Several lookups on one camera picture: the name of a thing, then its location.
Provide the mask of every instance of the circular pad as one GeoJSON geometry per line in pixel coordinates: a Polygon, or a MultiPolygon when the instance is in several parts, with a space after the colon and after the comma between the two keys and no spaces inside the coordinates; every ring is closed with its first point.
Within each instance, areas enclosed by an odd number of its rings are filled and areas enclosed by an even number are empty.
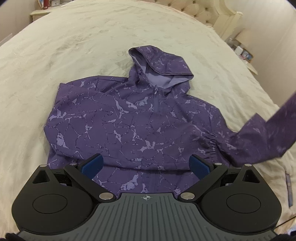
{"type": "Polygon", "coordinates": [[[67,206],[67,199],[58,194],[46,194],[33,202],[33,207],[40,213],[57,213],[67,206]]]}
{"type": "Polygon", "coordinates": [[[261,206],[258,198],[248,194],[234,194],[227,198],[226,203],[231,210],[238,213],[253,213],[261,206]]]}

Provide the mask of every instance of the marble pattern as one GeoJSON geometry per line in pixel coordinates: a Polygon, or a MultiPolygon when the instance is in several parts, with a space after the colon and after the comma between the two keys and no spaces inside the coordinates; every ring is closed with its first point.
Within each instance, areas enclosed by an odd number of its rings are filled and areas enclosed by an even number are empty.
{"type": "Polygon", "coordinates": [[[60,84],[44,128],[51,168],[100,153],[104,168],[94,181],[111,192],[177,195],[198,181],[189,171],[191,154],[240,167],[282,156],[295,142],[296,95],[269,121],[255,114],[236,133],[218,108],[187,95],[193,74],[182,57],[154,46],[129,54],[128,78],[60,84]]]}

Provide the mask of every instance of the hoodie sleeve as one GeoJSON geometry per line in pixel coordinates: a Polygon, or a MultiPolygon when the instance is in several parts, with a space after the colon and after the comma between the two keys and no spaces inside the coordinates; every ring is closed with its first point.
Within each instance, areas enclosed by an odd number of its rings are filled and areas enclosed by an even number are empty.
{"type": "Polygon", "coordinates": [[[255,114],[238,133],[219,109],[212,107],[210,117],[218,149],[233,166],[281,157],[296,141],[296,92],[268,121],[255,114]]]}

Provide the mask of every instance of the bed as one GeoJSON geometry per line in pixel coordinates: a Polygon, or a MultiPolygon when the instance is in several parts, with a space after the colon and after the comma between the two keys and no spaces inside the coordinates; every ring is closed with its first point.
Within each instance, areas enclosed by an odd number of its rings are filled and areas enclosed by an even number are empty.
{"type": "MultiPolygon", "coordinates": [[[[278,106],[224,42],[240,13],[227,9],[223,0],[161,3],[167,6],[139,0],[76,0],[0,47],[0,237],[17,232],[11,205],[37,166],[47,161],[43,127],[59,83],[94,75],[127,77],[132,47],[154,45],[182,56],[194,74],[189,94],[218,107],[233,131],[255,113],[267,120],[276,112],[278,106]],[[211,14],[200,15],[204,11],[211,14]],[[228,27],[219,27],[223,23],[228,27]]],[[[295,153],[292,148],[282,158],[256,165],[282,204],[279,224],[296,214],[295,205],[288,206],[285,177],[291,175],[295,196],[295,153]]]]}

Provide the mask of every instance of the wall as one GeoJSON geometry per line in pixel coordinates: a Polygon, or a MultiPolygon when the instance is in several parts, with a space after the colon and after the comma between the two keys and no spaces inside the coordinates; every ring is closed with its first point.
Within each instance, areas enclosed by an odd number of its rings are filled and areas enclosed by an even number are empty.
{"type": "Polygon", "coordinates": [[[7,0],[0,7],[0,41],[16,35],[31,22],[30,13],[40,9],[37,0],[7,0]]]}
{"type": "Polygon", "coordinates": [[[296,22],[265,61],[258,81],[279,105],[296,91],[296,22]]]}
{"type": "Polygon", "coordinates": [[[286,0],[226,0],[226,4],[244,14],[233,36],[251,29],[248,50],[259,73],[256,79],[274,103],[282,105],[296,90],[295,9],[286,0]]]}

